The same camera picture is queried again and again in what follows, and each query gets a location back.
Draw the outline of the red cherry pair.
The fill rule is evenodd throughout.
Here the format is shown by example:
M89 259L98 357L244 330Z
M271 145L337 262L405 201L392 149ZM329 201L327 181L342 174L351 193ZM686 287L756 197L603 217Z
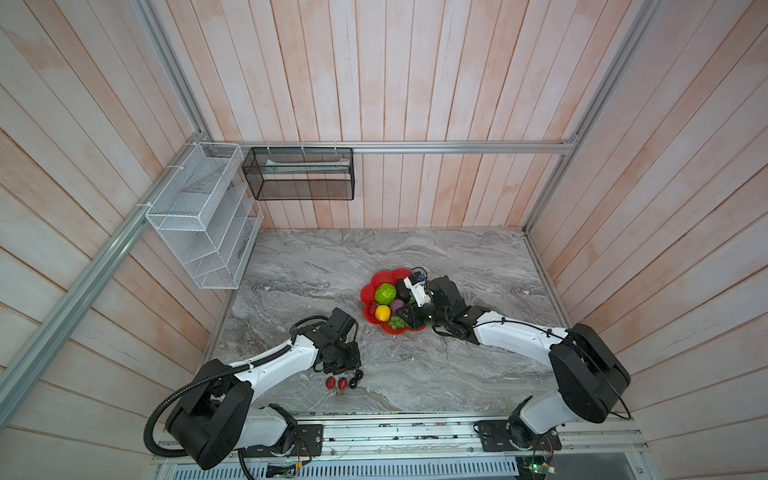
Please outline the red cherry pair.
M325 381L325 386L328 390L344 391L349 386L349 379L346 377L329 376Z

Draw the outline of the purple fig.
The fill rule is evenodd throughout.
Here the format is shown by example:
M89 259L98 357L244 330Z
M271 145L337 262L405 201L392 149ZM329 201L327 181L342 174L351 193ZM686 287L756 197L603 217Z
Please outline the purple fig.
M407 304L401 299L395 299L390 305L390 319L402 318L400 311L404 309Z

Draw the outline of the green grape bunch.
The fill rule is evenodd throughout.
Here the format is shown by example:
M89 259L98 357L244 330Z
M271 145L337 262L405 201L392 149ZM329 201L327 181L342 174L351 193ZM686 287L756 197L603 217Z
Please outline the green grape bunch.
M399 316L392 317L387 322L387 326L392 331L407 330L409 328L409 325L407 324L407 322Z

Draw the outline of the yellow lemon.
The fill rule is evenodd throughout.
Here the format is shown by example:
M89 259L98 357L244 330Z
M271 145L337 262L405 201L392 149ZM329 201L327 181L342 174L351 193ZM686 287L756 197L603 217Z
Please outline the yellow lemon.
M377 321L386 323L391 319L392 313L388 305L377 305L374 310L374 317Z

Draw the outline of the green bumpy custard apple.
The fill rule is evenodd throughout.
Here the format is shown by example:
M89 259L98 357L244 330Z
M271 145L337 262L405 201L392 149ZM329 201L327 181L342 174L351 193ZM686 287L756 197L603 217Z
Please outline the green bumpy custard apple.
M375 300L379 305L390 305L397 299L395 286L391 283L382 283L375 291Z

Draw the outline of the dark avocado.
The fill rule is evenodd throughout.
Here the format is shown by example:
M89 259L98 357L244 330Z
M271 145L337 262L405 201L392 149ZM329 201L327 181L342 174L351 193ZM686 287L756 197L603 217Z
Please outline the dark avocado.
M397 298L399 300L402 300L405 303L408 303L410 301L411 291L406 286L406 283L403 279L398 279L395 282L395 289L396 289Z

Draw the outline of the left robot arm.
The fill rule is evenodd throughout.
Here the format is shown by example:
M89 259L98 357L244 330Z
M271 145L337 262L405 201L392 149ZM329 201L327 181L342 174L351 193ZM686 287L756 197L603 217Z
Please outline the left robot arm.
M306 443L295 417L276 403L254 403L300 372L356 372L362 365L357 330L357 321L336 308L328 316L299 320L286 341L262 354L231 364L208 361L150 414L145 447L157 457L190 457L202 470L232 452L243 458L251 449L276 457L302 455Z

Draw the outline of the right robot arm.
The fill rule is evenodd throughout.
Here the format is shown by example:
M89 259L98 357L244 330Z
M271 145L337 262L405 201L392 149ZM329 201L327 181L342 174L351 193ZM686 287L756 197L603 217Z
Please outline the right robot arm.
M555 328L516 320L494 310L469 306L447 276L428 280L413 273L395 282L405 305L395 315L408 326L429 326L440 335L474 345L496 347L550 368L557 388L521 401L508 417L506 431L517 449L576 419L602 423L631 376L598 333L584 323Z

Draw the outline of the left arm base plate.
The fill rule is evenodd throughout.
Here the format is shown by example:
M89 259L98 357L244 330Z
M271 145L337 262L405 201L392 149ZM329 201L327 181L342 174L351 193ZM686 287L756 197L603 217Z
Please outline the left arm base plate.
M251 446L244 450L243 455L245 458L314 458L321 455L323 437L322 424L298 424L290 427L275 446Z

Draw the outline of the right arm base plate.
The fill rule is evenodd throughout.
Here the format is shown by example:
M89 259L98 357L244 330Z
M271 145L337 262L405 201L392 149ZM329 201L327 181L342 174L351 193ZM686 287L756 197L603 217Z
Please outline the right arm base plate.
M550 452L562 449L557 431L552 428L537 434L520 422L509 420L483 420L473 425L484 452L538 451Z

